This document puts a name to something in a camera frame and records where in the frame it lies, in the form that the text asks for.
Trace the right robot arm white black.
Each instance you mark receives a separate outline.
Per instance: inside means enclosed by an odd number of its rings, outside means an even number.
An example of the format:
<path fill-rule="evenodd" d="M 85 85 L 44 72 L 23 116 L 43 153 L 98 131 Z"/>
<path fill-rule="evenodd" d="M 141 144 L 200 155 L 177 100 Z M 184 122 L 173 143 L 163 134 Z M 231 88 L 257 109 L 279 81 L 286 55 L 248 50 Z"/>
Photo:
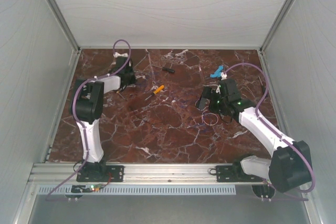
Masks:
<path fill-rule="evenodd" d="M 211 113 L 228 116 L 245 127 L 270 155 L 265 159 L 247 154 L 235 160 L 232 174 L 236 180 L 259 177 L 281 193 L 313 182 L 308 144 L 291 139 L 270 123 L 253 101 L 241 97 L 235 80 L 221 80 L 216 89 L 204 87 L 196 106 L 203 109 L 206 101 Z"/>

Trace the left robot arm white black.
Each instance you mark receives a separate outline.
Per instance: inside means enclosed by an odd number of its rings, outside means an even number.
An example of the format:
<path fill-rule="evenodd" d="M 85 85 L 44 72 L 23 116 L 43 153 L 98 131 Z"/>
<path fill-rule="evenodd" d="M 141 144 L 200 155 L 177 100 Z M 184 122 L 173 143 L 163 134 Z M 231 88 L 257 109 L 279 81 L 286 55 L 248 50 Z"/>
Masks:
<path fill-rule="evenodd" d="M 80 130 L 83 161 L 80 170 L 90 167 L 89 175 L 96 181 L 107 177 L 108 168 L 102 165 L 104 152 L 99 134 L 99 120 L 104 105 L 104 95 L 110 91 L 122 92 L 136 83 L 132 60 L 128 54 L 115 53 L 113 68 L 107 74 L 90 79 L 77 79 L 74 86 L 70 113 Z"/>

